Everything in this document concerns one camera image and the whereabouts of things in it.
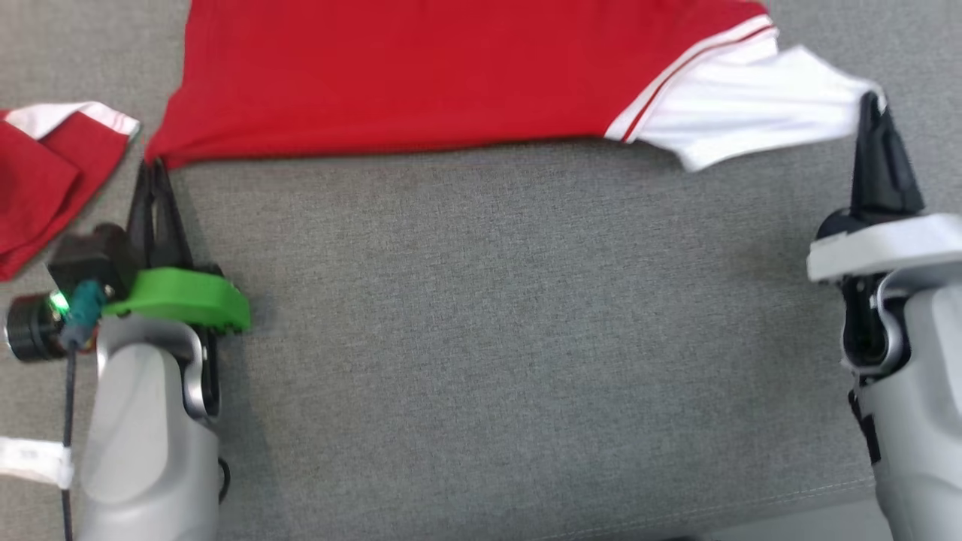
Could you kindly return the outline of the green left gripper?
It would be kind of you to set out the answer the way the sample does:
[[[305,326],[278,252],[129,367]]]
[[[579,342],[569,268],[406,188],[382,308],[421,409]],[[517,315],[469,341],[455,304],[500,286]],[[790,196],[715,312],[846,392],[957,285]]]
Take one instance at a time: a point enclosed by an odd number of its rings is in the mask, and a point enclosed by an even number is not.
[[[247,331],[251,328],[250,302],[225,277],[204,274],[193,268],[188,237],[171,179],[162,162],[153,167],[141,161],[132,195],[126,232],[140,268],[149,267],[148,244],[153,242],[153,199],[156,212],[154,267],[135,277],[123,301],[104,307],[104,316],[138,314],[212,328]]]

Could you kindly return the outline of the red shirt white sleeves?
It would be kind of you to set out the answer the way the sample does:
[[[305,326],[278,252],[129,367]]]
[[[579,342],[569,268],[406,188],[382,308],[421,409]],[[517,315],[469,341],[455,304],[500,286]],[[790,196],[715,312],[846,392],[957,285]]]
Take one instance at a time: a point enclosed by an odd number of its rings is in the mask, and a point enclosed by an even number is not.
[[[759,0],[193,0],[147,158],[607,138],[700,171],[851,136],[863,106],[880,85],[781,49]]]

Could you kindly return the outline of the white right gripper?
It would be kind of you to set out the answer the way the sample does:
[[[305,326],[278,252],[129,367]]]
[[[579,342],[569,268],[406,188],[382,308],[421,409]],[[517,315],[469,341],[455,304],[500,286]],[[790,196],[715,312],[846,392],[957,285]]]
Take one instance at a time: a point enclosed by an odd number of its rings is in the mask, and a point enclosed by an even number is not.
[[[877,176],[876,128],[884,120],[881,137],[886,171],[899,203],[892,208],[905,215],[925,209],[916,174],[891,109],[882,115],[879,96],[867,92],[860,101],[851,209],[877,211],[886,202],[885,183]],[[815,240],[808,254],[808,280],[836,282],[846,275],[890,273],[901,268],[962,261],[962,216],[931,213],[917,218],[871,225]]]

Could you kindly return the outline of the red shorts white trim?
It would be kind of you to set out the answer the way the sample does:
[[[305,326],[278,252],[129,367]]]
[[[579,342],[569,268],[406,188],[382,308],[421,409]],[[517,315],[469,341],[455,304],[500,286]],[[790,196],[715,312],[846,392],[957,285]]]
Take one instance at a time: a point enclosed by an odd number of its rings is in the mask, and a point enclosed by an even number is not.
[[[0,282],[81,213],[140,129],[96,101],[0,110]]]

